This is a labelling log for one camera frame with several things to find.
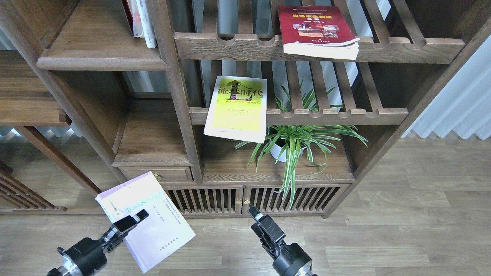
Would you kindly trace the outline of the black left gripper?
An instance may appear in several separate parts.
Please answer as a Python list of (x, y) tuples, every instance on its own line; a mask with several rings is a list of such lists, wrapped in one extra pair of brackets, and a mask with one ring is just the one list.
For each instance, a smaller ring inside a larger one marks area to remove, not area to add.
[(98, 240), (85, 237), (68, 250), (57, 248), (63, 258), (57, 274), (97, 274), (107, 264), (105, 254), (116, 248), (148, 216), (149, 213), (143, 209), (135, 215), (128, 215), (114, 222), (113, 227)]

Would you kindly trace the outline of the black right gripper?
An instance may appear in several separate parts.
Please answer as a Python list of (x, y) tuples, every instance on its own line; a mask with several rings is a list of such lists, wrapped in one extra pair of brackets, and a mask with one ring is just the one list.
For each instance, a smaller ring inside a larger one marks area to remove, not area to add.
[(298, 243), (287, 245), (285, 233), (269, 215), (251, 206), (249, 215), (255, 220), (251, 226), (265, 251), (274, 259), (272, 267), (279, 276), (312, 276), (312, 258)]

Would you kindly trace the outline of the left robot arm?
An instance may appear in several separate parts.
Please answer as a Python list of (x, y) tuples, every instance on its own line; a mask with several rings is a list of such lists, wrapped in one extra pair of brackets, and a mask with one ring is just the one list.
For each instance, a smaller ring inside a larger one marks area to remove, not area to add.
[(128, 215), (114, 222), (98, 240), (85, 237), (68, 250), (57, 248), (63, 257), (63, 264), (59, 268), (51, 269), (47, 275), (93, 276), (97, 274), (107, 264), (105, 254), (119, 246), (128, 233), (148, 216), (149, 214), (143, 209), (136, 215)]

